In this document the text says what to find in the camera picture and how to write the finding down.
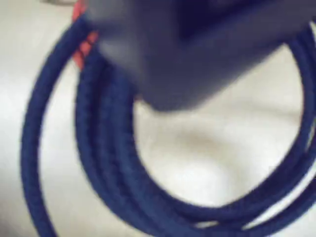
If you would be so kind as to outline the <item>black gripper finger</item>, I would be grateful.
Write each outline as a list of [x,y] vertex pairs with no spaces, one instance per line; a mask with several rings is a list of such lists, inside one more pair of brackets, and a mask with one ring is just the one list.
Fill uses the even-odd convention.
[[203,99],[260,62],[316,14],[313,0],[182,0],[184,98]]
[[181,46],[174,0],[88,0],[101,53],[124,71],[156,110],[185,110],[207,97]]

